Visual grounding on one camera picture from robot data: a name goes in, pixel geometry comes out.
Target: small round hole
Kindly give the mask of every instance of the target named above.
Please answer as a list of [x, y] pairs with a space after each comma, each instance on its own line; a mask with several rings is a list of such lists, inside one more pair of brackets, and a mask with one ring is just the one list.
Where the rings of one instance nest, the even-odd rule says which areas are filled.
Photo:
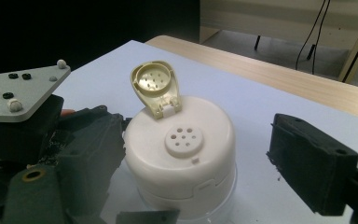
[[25, 177], [27, 179], [32, 179], [32, 178], [40, 176], [41, 174], [42, 173], [40, 171], [33, 171], [33, 172], [29, 173], [28, 175], [26, 175]]
[[45, 175], [45, 173], [46, 173], [46, 171], [43, 169], [35, 169], [32, 171], [29, 171], [28, 173], [26, 173], [22, 176], [22, 181], [24, 181], [24, 182], [36, 181], [37, 179], [39, 179], [43, 175]]

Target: dark background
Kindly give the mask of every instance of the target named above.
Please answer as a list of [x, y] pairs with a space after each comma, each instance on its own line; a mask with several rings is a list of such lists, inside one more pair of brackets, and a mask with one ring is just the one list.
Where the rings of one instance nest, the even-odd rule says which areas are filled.
[[76, 70], [130, 40], [199, 33], [200, 0], [0, 0], [0, 73], [59, 59]]

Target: wire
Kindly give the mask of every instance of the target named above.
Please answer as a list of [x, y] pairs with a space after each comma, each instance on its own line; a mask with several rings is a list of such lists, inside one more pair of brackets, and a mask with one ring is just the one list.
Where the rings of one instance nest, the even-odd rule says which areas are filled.
[[316, 23], [318, 22], [319, 17], [321, 16], [321, 13], [322, 13], [322, 10], [324, 9], [324, 4], [325, 4], [325, 3], [326, 3], [326, 0], [324, 0], [324, 3], [322, 4], [321, 9], [319, 9], [318, 16], [316, 17], [316, 20], [315, 20], [315, 22], [313, 23], [312, 29], [310, 30], [310, 34], [308, 35], [307, 40], [304, 42], [304, 45], [302, 46], [300, 52], [298, 53], [297, 60], [296, 60], [296, 70], [297, 70], [297, 68], [298, 68], [298, 60], [299, 60], [299, 58], [300, 58], [300, 55], [301, 55], [301, 53], [302, 53], [304, 47], [306, 46], [308, 40], [310, 39], [310, 36], [312, 35], [313, 29], [315, 29]]
[[330, 2], [331, 0], [328, 0], [326, 10], [324, 12], [324, 16], [322, 17], [321, 25], [319, 26], [319, 33], [318, 33], [318, 38], [316, 39], [315, 49], [313, 50], [312, 74], [315, 74], [316, 49], [318, 48], [319, 38], [321, 37], [321, 32], [322, 32], [322, 26], [324, 25], [324, 18], [327, 14], [327, 10], [328, 7], [330, 6]]

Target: bolt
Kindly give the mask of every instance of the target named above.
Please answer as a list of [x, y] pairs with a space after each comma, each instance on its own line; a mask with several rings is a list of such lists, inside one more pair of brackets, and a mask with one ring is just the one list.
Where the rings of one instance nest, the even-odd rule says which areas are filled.
[[8, 75], [8, 78], [10, 78], [10, 79], [16, 79], [16, 78], [18, 78], [19, 77], [19, 75], [17, 75], [17, 73], [10, 73], [9, 75]]
[[4, 99], [11, 99], [14, 97], [14, 94], [12, 92], [5, 92], [2, 96]]
[[19, 112], [22, 110], [22, 103], [17, 99], [10, 99], [7, 102], [7, 107], [10, 112]]
[[24, 74], [22, 74], [22, 79], [24, 79], [24, 80], [29, 80], [29, 79], [31, 79], [32, 77], [31, 77], [31, 74], [29, 74], [29, 73], [24, 73]]
[[60, 69], [64, 69], [66, 68], [66, 62], [63, 60], [63, 59], [59, 59], [57, 61], [57, 66], [60, 68]]
[[58, 79], [57, 79], [56, 77], [50, 77], [48, 80], [51, 81], [51, 82], [55, 82], [55, 81], [57, 81]]

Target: perforated cap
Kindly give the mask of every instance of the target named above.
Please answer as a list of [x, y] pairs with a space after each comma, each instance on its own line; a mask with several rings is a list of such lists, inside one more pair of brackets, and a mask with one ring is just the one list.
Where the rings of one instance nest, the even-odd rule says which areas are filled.
[[131, 72], [131, 84], [155, 119], [164, 117], [167, 106], [175, 112], [182, 110], [176, 76], [168, 63], [155, 61], [137, 66]]

